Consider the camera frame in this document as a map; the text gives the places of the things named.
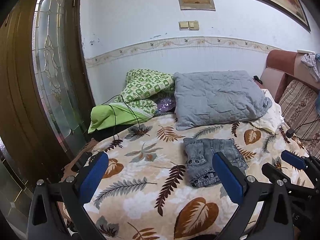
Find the black charger adapter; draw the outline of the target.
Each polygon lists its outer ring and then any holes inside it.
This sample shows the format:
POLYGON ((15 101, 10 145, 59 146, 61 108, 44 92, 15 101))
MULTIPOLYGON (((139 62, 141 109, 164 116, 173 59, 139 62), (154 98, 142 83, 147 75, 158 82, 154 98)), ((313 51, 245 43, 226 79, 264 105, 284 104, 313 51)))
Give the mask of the black charger adapter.
POLYGON ((288 129, 288 130, 286 131, 286 137, 292 138, 293 135, 294 135, 294 133, 295 133, 295 131, 290 128, 290 129, 288 129))

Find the white cream cloth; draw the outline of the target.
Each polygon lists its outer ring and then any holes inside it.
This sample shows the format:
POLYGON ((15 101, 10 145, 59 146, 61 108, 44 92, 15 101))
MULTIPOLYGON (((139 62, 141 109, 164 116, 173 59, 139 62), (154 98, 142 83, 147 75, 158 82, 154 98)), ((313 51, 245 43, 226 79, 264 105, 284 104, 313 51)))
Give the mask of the white cream cloth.
POLYGON ((272 106, 268 109, 264 116, 257 120, 250 121, 250 124, 255 128, 263 129, 270 134, 275 134, 278 127, 284 122, 281 106, 274 101, 268 89, 261 90, 263 91, 264 95, 271 100, 272 106))

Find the striped brown pillow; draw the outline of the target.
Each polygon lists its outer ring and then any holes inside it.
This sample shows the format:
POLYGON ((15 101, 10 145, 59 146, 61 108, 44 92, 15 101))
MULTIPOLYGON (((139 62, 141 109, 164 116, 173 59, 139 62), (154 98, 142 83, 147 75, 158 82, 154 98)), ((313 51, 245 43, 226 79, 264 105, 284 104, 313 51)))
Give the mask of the striped brown pillow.
POLYGON ((298 80, 292 80, 284 90, 279 104, 291 139, 311 155, 319 158, 318 94, 298 80))

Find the leaf print blanket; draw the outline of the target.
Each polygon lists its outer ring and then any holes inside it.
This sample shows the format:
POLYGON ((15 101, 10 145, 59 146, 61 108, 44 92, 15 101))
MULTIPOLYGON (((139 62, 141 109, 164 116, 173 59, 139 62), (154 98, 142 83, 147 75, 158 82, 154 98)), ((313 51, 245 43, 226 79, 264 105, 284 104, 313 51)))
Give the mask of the leaf print blanket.
POLYGON ((248 165, 247 175, 260 182, 261 168, 272 164, 294 184, 312 187, 306 174, 285 163, 283 150, 306 156, 297 139, 285 138, 281 124, 274 134, 247 122, 178 131, 168 114, 99 139, 92 153, 106 152, 108 168, 89 203, 89 217, 106 239, 191 239, 217 234, 237 205, 221 184, 194 188, 187 178, 185 138, 231 140, 248 165))

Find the wooden door with glass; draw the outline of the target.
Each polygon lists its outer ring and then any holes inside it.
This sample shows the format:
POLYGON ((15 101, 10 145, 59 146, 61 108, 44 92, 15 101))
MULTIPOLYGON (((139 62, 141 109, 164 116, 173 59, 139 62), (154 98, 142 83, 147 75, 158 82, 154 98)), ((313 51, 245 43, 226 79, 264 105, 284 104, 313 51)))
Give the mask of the wooden door with glass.
POLYGON ((1 8, 1 139, 27 188, 57 182, 89 141, 94 105, 80 0, 9 0, 1 8))

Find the grey quilted pillow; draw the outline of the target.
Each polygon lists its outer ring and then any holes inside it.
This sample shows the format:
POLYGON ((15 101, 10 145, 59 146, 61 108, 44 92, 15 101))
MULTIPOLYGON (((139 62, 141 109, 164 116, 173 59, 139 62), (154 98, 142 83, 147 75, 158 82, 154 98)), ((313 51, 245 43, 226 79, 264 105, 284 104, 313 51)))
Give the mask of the grey quilted pillow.
POLYGON ((272 106, 244 70, 175 73, 176 129, 259 119, 272 106))

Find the purple plastic bag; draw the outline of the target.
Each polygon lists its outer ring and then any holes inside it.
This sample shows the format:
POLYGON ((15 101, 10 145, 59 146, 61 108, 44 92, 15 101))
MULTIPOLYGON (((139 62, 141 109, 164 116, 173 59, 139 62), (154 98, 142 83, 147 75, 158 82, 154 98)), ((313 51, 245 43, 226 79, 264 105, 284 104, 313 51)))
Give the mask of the purple plastic bag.
POLYGON ((162 98, 156 102, 157 113, 172 112, 176 107, 176 101, 174 98, 162 98))

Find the green patterned quilt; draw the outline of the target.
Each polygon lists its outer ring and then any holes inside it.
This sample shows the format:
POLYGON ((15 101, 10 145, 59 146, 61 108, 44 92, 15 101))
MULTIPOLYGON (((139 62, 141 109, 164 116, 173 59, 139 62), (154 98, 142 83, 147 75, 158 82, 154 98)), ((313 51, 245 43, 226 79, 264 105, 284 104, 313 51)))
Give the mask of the green patterned quilt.
POLYGON ((88 133, 113 127, 146 122, 157 112, 156 100, 174 94, 172 74, 150 69, 127 72, 125 88, 91 110, 88 133))

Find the beige wall light switch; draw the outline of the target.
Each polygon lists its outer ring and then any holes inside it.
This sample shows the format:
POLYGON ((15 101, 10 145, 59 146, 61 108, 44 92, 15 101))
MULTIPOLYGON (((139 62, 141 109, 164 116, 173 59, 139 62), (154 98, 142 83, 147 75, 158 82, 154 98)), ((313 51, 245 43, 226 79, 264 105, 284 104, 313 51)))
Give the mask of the beige wall light switch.
POLYGON ((198 21, 180 21, 178 23, 180 30, 196 30, 200 29, 198 21))

